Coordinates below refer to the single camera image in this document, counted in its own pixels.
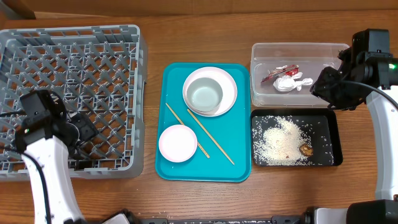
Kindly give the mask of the red snack wrapper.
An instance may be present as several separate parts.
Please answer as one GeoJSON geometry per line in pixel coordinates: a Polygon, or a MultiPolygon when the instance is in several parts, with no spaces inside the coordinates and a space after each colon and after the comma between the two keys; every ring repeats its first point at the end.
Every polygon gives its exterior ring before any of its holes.
{"type": "Polygon", "coordinates": [[[299,72],[298,65],[284,65],[282,67],[276,67],[273,70],[268,70],[268,76],[261,80],[262,83],[273,79],[275,77],[281,77],[284,75],[293,76],[299,72]]]}

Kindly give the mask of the brown food piece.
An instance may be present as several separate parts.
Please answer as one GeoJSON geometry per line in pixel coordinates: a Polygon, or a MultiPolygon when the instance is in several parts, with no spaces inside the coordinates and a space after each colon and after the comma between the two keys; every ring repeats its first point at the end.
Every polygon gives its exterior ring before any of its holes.
{"type": "Polygon", "coordinates": [[[313,155],[313,149],[308,144],[302,144],[299,147],[299,151],[306,157],[310,157],[313,155]]]}

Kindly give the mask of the white rice grains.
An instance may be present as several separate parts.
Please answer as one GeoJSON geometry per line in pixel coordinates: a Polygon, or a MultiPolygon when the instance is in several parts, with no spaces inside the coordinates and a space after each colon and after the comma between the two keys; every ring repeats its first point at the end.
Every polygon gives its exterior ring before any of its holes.
{"type": "Polygon", "coordinates": [[[252,153],[259,166],[332,166],[335,158],[325,116],[253,116],[252,153]],[[308,144],[313,155],[299,147],[308,144]]]}

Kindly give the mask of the pink bowl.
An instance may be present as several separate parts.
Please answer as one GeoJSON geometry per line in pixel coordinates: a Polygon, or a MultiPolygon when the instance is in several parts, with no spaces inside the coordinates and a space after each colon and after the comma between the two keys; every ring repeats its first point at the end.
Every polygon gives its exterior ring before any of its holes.
{"type": "Polygon", "coordinates": [[[189,160],[198,147],[196,134],[188,126],[176,124],[165,129],[160,135],[159,151],[170,162],[189,160]]]}

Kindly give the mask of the white round plate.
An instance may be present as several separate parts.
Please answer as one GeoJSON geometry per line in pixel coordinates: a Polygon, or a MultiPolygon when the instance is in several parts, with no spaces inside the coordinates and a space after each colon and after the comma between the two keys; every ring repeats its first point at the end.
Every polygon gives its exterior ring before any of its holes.
{"type": "Polygon", "coordinates": [[[223,98],[220,106],[213,111],[202,113],[192,110],[193,112],[201,116],[215,117],[225,114],[233,107],[238,96],[238,88],[234,78],[227,71],[217,67],[202,67],[189,74],[185,82],[196,78],[212,78],[216,80],[222,87],[223,98]]]}

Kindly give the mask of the wooden chopstick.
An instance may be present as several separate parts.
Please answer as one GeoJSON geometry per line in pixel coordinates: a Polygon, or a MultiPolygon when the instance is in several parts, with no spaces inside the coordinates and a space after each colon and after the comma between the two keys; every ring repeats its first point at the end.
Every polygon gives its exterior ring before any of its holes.
{"type": "Polygon", "coordinates": [[[224,154],[224,156],[232,163],[232,165],[235,165],[233,160],[230,158],[230,156],[226,153],[226,151],[220,146],[220,144],[216,141],[216,139],[208,132],[208,130],[202,125],[202,123],[199,121],[199,119],[193,114],[193,112],[190,109],[187,109],[187,112],[190,114],[190,116],[197,122],[197,124],[202,128],[202,130],[207,134],[207,136],[213,141],[213,143],[217,146],[217,148],[224,154]]]}
{"type": "MultiPolygon", "coordinates": [[[[177,121],[181,124],[184,125],[184,122],[179,118],[179,116],[175,113],[175,111],[170,107],[170,105],[168,103],[165,103],[165,105],[167,106],[167,108],[170,110],[170,112],[174,115],[174,117],[177,119],[177,121]]],[[[207,159],[210,158],[210,155],[206,152],[206,150],[203,148],[203,146],[199,143],[198,141],[198,147],[200,148],[200,150],[202,151],[202,153],[204,153],[204,155],[206,156],[207,159]]]]}

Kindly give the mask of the grey bowl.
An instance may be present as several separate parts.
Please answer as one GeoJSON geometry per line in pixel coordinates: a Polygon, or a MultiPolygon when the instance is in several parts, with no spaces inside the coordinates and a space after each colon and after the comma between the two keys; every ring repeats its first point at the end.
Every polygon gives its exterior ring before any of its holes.
{"type": "Polygon", "coordinates": [[[222,87],[212,78],[196,78],[184,83],[183,99],[191,110],[213,111],[220,106],[222,98],[222,87]]]}

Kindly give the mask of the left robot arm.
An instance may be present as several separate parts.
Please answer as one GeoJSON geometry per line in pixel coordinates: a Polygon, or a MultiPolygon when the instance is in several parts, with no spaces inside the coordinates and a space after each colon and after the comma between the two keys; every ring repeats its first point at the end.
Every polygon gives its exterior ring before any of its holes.
{"type": "Polygon", "coordinates": [[[54,91],[20,97],[26,117],[15,133],[28,170],[35,223],[86,223],[73,191],[68,158],[99,132],[87,115],[69,113],[54,91]]]}

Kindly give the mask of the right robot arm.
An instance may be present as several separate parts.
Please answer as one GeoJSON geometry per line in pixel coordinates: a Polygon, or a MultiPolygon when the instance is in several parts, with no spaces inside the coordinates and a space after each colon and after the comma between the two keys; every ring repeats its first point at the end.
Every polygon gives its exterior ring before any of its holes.
{"type": "Polygon", "coordinates": [[[390,52],[388,30],[355,33],[338,58],[339,69],[324,68],[310,92],[330,110],[366,104],[376,140],[376,198],[348,208],[313,208],[302,223],[397,223],[397,58],[390,52]]]}

